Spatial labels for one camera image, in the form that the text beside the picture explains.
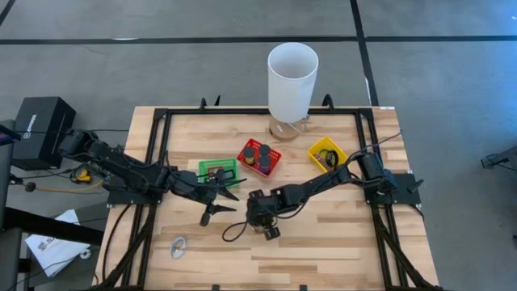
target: black metal frame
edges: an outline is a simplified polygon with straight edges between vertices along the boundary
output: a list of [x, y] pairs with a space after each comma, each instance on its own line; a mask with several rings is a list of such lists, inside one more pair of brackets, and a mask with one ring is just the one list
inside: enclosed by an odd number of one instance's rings
[[[220, 97], [217, 98], [216, 106], [219, 104]], [[269, 110], [267, 108], [207, 108], [207, 102], [205, 99], [201, 100], [201, 105], [199, 108], [158, 108], [155, 109], [153, 114], [153, 124], [151, 127], [151, 134], [149, 136], [149, 143], [147, 148], [147, 154], [145, 157], [145, 162], [151, 163], [153, 160], [153, 149], [156, 142], [156, 137], [158, 135], [158, 124], [161, 120], [164, 120], [164, 128], [162, 130], [162, 142], [160, 144], [160, 148], [158, 151], [158, 157], [160, 157], [160, 163], [164, 163], [164, 153], [166, 152], [167, 148], [167, 142], [169, 139], [169, 130], [170, 125], [172, 121], [172, 116], [174, 115], [186, 115], [186, 114], [199, 114], [199, 115], [211, 115], [211, 114], [257, 114], [257, 115], [268, 115]], [[361, 148], [364, 148], [367, 145], [366, 137], [364, 134], [364, 127], [363, 127], [363, 118], [365, 118], [368, 122], [368, 130], [370, 132], [370, 136], [372, 139], [372, 144], [376, 144], [378, 142], [377, 135], [376, 135], [376, 127], [375, 127], [375, 121], [373, 119], [373, 113], [371, 108], [335, 108], [334, 102], [332, 101], [332, 98], [329, 95], [326, 95], [323, 99], [322, 106], [328, 106], [327, 108], [310, 108], [309, 114], [310, 115], [343, 115], [343, 114], [350, 114], [353, 115], [355, 118], [355, 125], [357, 127], [357, 133], [358, 133], [358, 139], [359, 139], [359, 146]], [[380, 149], [379, 147], [374, 147], [374, 151], [380, 156]], [[153, 226], [145, 228], [145, 230], [142, 230], [139, 232], [139, 225], [141, 224], [141, 214], [143, 210], [143, 205], [137, 205], [137, 210], [134, 214], [133, 218], [133, 226], [132, 231], [130, 234], [130, 240], [128, 244], [128, 252], [131, 250], [135, 250], [139, 247], [140, 243], [142, 243], [141, 240], [138, 240], [137, 238], [140, 237], [143, 233], [145, 236], [144, 239], [144, 247], [142, 251], [141, 256], [141, 266], [138, 272], [138, 280], [137, 280], [137, 286], [143, 288], [145, 285], [145, 277], [147, 273], [147, 266], [149, 262], [149, 252], [150, 252], [150, 245], [152, 240], [152, 233], [153, 233]], [[152, 219], [154, 220], [155, 214], [156, 214], [156, 205], [150, 205], [149, 207], [149, 216], [147, 220]], [[379, 206], [377, 204], [371, 204], [371, 210], [372, 210], [372, 216], [373, 216], [373, 223], [374, 225], [378, 226], [379, 228], [385, 228], [384, 223], [382, 220], [376, 219], [376, 217], [380, 217], [380, 210]], [[409, 261], [407, 258], [403, 255], [403, 253], [400, 250], [400, 243], [398, 239], [397, 234], [397, 225], [395, 223], [395, 217], [393, 214], [393, 209], [391, 205], [385, 206], [385, 214], [387, 217], [388, 222], [388, 228], [389, 233], [391, 237], [391, 241], [387, 241], [386, 237], [383, 237], [382, 233], [377, 230], [376, 227], [376, 241], [377, 241], [377, 247], [379, 250], [379, 259], [380, 259], [380, 267], [382, 269], [383, 274], [383, 281], [385, 284], [386, 290], [426, 290], [427, 288], [416, 288], [416, 289], [408, 289], [408, 280], [404, 268], [404, 263], [407, 264]], [[390, 249], [393, 252], [397, 252], [398, 256], [402, 257], [405, 262], [399, 261], [397, 258], [397, 255], [395, 257], [395, 260], [397, 261], [397, 273], [398, 273], [398, 280], [400, 281], [400, 286], [393, 285], [392, 283], [392, 277], [389, 270], [389, 260], [385, 248], [385, 242], [388, 243]], [[131, 276], [131, 266], [132, 266], [132, 258], [129, 258], [129, 264], [125, 266], [125, 271], [123, 275], [122, 280], [122, 286], [128, 286]]]

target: red basket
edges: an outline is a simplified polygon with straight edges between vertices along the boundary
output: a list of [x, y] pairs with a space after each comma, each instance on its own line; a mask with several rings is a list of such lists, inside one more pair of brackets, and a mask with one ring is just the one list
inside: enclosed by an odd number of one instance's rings
[[254, 140], [253, 138], [250, 138], [250, 140], [242, 148], [241, 153], [237, 156], [237, 160], [239, 162], [241, 162], [241, 164], [244, 165], [245, 167], [249, 167], [251, 170], [256, 171], [260, 175], [262, 175], [262, 176], [264, 176], [266, 178], [269, 178], [271, 176], [271, 173], [273, 172], [273, 170], [276, 168], [276, 165], [280, 161], [280, 158], [282, 158], [282, 154], [281, 153], [277, 152], [276, 150], [271, 149], [271, 152], [269, 153], [269, 158], [271, 159], [271, 165], [270, 165], [269, 173], [267, 175], [262, 173], [259, 170], [260, 165], [259, 165], [258, 162], [256, 162], [253, 166], [250, 166], [246, 162], [244, 162], [244, 149], [246, 147], [248, 147], [248, 146], [254, 148], [255, 149], [255, 156], [254, 156], [254, 158], [255, 158], [255, 161], [258, 161], [259, 158], [260, 158], [259, 147], [261, 145], [262, 144], [260, 142]]

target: black box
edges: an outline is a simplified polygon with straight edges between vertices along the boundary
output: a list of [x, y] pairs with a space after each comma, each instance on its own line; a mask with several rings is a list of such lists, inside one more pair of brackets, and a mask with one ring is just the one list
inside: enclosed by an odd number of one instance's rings
[[15, 131], [22, 138], [12, 164], [25, 171], [59, 168], [59, 144], [74, 117], [75, 110], [60, 97], [25, 98], [16, 116]]

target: green basket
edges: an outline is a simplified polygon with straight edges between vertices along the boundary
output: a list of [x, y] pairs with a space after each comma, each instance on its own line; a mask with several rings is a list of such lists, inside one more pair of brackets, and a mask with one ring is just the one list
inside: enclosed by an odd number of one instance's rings
[[[228, 182], [230, 181], [237, 181], [239, 180], [239, 172], [237, 171], [237, 159], [235, 158], [225, 158], [225, 159], [219, 159], [219, 160], [209, 160], [209, 161], [200, 161], [200, 175], [206, 175], [208, 172], [215, 172], [217, 169], [223, 168], [225, 171], [233, 171], [233, 174], [231, 172], [225, 173], [225, 177], [230, 178], [233, 176], [232, 179], [228, 179]], [[199, 177], [198, 182], [205, 183], [208, 182], [210, 178], [208, 176], [205, 177]]]

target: small basket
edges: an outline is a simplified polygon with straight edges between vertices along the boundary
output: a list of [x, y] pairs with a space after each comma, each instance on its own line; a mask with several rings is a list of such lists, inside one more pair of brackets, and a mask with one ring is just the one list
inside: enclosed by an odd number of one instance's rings
[[322, 150], [335, 150], [336, 153], [338, 153], [338, 165], [344, 164], [348, 158], [347, 154], [339, 149], [330, 137], [323, 137], [307, 150], [307, 154], [309, 154], [310, 159], [313, 160], [324, 173], [328, 170], [314, 157], [315, 154], [319, 154]]
[[255, 149], [254, 159], [255, 159], [255, 161], [258, 161], [259, 158], [260, 158], [259, 147], [261, 145], [262, 145], [262, 143], [254, 140], [253, 138], [250, 138], [250, 140], [242, 148], [241, 153], [237, 156], [237, 160], [239, 162], [241, 162], [242, 165], [244, 165], [245, 167], [248, 167], [251, 170], [256, 171], [257, 173], [259, 173], [260, 175], [262, 175], [262, 176], [264, 176], [266, 178], [269, 178], [269, 177], [271, 177], [271, 173], [273, 172], [273, 170], [276, 168], [276, 165], [280, 161], [280, 158], [282, 158], [282, 154], [281, 153], [277, 152], [276, 150], [271, 149], [271, 152], [269, 153], [269, 158], [271, 159], [271, 165], [269, 166], [270, 167], [269, 168], [269, 173], [267, 173], [267, 175], [262, 173], [259, 170], [260, 165], [259, 165], [258, 162], [256, 162], [253, 166], [250, 166], [246, 162], [244, 162], [244, 149], [246, 147], [248, 147], [248, 146], [254, 148]]
[[[239, 180], [239, 172], [237, 171], [237, 160], [235, 158], [224, 158], [218, 160], [208, 160], [208, 161], [200, 161], [200, 175], [206, 175], [209, 173], [215, 173], [218, 169], [223, 169], [225, 171], [233, 171], [225, 173], [225, 178], [230, 178], [228, 182]], [[206, 183], [210, 179], [210, 176], [203, 176], [198, 178], [199, 183]]]

